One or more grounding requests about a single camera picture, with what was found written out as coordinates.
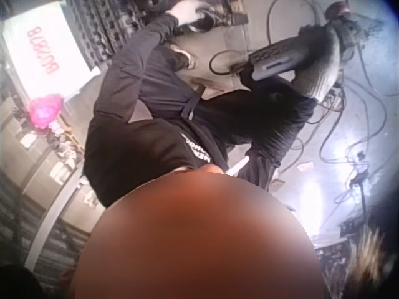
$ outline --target gloved hand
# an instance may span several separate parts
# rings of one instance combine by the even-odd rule
[[[194,23],[199,19],[204,18],[205,15],[198,10],[209,7],[210,5],[206,2],[183,0],[173,6],[170,11],[166,11],[166,13],[176,17],[179,20],[179,26],[181,26]]]
[[[313,45],[317,49],[314,54],[317,58],[310,65],[296,70],[292,88],[321,102],[338,79],[341,60],[339,38],[331,25],[302,28],[299,38],[317,41]]]

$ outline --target sleeve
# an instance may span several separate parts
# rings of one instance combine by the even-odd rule
[[[262,108],[265,120],[252,138],[252,146],[246,153],[249,162],[238,177],[265,190],[317,106],[316,100],[299,95],[289,82],[282,80],[273,77],[253,82],[241,77],[241,81],[253,88],[255,96],[265,101]]]
[[[94,117],[109,116],[124,123],[129,121],[136,106],[147,60],[177,23],[175,17],[165,14],[134,33],[112,59],[94,105]]]

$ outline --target workshop equipment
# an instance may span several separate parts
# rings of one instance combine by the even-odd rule
[[[333,26],[340,39],[342,61],[353,58],[357,44],[364,40],[363,29],[345,2],[336,2],[325,12],[326,26]],[[269,45],[249,55],[249,65],[254,67],[255,81],[297,69],[317,59],[320,53],[321,34],[306,39],[292,37]]]

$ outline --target shoe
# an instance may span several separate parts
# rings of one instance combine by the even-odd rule
[[[186,70],[193,70],[197,64],[197,57],[193,54],[190,54],[187,51],[184,51],[176,44],[170,44],[170,49],[176,53],[183,54],[188,59],[188,66],[185,68]]]

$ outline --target white sign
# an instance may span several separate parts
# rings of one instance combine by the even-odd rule
[[[51,93],[69,98],[93,77],[58,2],[6,20],[3,36],[31,99]]]

